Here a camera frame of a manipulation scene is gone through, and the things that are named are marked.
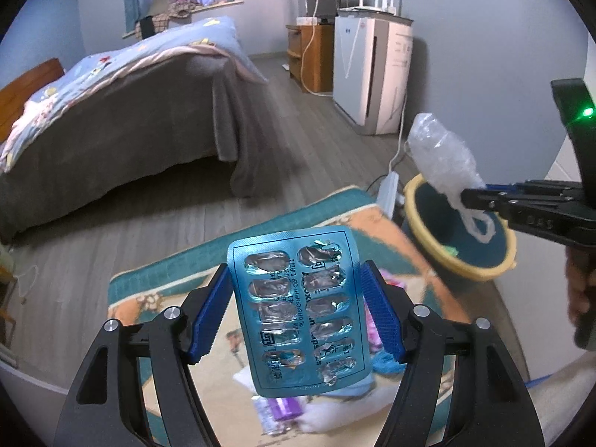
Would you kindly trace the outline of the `right hand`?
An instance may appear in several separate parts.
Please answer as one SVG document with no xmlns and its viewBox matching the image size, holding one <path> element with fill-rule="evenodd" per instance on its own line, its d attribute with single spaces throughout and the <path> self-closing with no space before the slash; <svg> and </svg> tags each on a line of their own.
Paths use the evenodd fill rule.
<svg viewBox="0 0 596 447">
<path fill-rule="evenodd" d="M 577 326 L 582 315 L 590 310 L 586 295 L 588 288 L 595 286 L 595 269 L 580 265 L 580 252 L 566 248 L 566 269 L 568 294 L 568 316 L 573 326 Z"/>
</svg>

